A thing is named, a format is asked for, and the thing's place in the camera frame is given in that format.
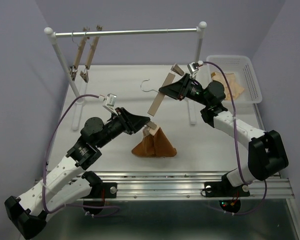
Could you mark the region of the brown underwear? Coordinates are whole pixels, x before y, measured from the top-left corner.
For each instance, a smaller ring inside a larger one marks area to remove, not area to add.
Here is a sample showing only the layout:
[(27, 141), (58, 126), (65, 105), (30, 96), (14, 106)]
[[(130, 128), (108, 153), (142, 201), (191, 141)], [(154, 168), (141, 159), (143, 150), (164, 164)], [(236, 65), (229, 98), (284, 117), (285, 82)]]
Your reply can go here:
[(142, 141), (131, 150), (133, 155), (140, 158), (172, 158), (177, 155), (176, 148), (160, 127), (145, 127), (142, 134)]

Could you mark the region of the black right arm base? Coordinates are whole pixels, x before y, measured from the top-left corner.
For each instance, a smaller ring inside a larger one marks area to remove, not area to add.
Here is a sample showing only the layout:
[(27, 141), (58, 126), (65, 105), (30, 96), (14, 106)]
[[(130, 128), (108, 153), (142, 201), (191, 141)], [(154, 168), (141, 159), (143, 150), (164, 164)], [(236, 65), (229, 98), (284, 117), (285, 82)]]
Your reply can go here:
[(200, 194), (206, 198), (219, 198), (219, 205), (225, 212), (237, 214), (241, 209), (241, 197), (249, 197), (246, 185), (232, 186), (226, 175), (220, 181), (208, 181), (203, 185)]

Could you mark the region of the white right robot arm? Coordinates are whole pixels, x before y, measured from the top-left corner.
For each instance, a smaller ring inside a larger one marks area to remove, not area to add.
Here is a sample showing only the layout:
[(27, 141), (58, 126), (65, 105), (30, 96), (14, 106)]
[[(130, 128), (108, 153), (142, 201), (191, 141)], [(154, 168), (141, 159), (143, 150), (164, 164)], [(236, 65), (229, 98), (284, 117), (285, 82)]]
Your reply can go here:
[(159, 92), (175, 100), (188, 98), (204, 105), (200, 111), (203, 121), (219, 131), (233, 137), (235, 144), (243, 145), (248, 151), (247, 164), (237, 164), (220, 182), (221, 192), (232, 195), (238, 186), (254, 180), (264, 181), (289, 165), (288, 157), (280, 134), (264, 131), (238, 119), (222, 104), (226, 95), (224, 86), (211, 81), (207, 87), (186, 73), (180, 80), (162, 86)]

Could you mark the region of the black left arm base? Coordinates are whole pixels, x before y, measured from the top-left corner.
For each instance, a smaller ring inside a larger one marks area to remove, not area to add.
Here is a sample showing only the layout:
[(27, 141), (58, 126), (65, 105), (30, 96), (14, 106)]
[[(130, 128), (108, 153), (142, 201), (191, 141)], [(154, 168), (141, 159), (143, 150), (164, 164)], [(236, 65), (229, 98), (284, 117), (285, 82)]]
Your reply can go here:
[(88, 195), (83, 197), (85, 199), (83, 210), (86, 216), (109, 217), (119, 211), (119, 207), (106, 204), (106, 199), (117, 197), (118, 184), (116, 182), (104, 182), (93, 171), (85, 172), (81, 178), (87, 180), (91, 188)]

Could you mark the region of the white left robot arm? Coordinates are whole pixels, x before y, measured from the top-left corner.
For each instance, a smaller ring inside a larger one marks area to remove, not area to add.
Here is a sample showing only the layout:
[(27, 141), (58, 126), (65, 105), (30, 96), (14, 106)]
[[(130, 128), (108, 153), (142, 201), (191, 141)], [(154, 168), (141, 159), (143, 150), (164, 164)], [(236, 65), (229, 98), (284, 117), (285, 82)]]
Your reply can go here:
[(4, 202), (8, 218), (21, 235), (30, 240), (45, 228), (46, 217), (52, 213), (48, 201), (101, 157), (100, 148), (122, 133), (137, 133), (150, 120), (148, 116), (132, 114), (123, 107), (117, 107), (107, 123), (99, 117), (89, 118), (77, 142), (46, 177), (23, 194), (10, 196)]

